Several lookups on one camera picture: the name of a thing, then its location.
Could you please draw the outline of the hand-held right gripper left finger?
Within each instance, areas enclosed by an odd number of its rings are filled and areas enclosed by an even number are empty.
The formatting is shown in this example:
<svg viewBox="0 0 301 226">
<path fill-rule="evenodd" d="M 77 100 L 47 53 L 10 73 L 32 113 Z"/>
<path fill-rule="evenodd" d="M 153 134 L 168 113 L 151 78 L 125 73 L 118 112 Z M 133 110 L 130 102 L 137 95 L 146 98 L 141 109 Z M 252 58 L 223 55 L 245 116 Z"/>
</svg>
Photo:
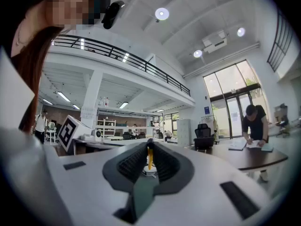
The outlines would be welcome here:
<svg viewBox="0 0 301 226">
<path fill-rule="evenodd" d="M 52 179 L 76 226 L 135 226 L 134 185 L 146 156 L 146 142 L 63 157 L 46 147 Z"/>
</svg>

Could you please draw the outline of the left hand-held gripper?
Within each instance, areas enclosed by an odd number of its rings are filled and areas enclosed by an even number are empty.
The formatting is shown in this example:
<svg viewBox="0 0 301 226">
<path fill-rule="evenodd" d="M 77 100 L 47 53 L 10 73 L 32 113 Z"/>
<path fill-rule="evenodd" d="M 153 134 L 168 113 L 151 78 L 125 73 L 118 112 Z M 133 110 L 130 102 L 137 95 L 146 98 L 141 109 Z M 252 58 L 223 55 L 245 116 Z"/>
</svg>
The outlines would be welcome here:
<svg viewBox="0 0 301 226">
<path fill-rule="evenodd" d="M 92 136 L 92 129 L 68 115 L 61 126 L 57 138 L 58 154 L 86 154 L 103 151 L 95 147 L 98 145 Z"/>
</svg>

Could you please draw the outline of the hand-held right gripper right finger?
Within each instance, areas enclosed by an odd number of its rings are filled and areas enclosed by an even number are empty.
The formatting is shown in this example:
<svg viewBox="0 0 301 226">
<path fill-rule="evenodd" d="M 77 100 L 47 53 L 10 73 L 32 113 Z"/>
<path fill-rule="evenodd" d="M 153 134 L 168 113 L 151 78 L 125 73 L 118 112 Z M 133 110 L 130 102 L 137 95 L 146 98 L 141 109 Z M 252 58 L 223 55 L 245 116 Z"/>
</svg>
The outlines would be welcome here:
<svg viewBox="0 0 301 226">
<path fill-rule="evenodd" d="M 165 146 L 190 159 L 195 172 L 179 193 L 156 196 L 141 216 L 142 226 L 251 226 L 270 214 L 270 198 L 255 181 L 223 159 L 175 145 Z M 259 208 L 242 219 L 220 184 L 234 182 Z"/>
</svg>

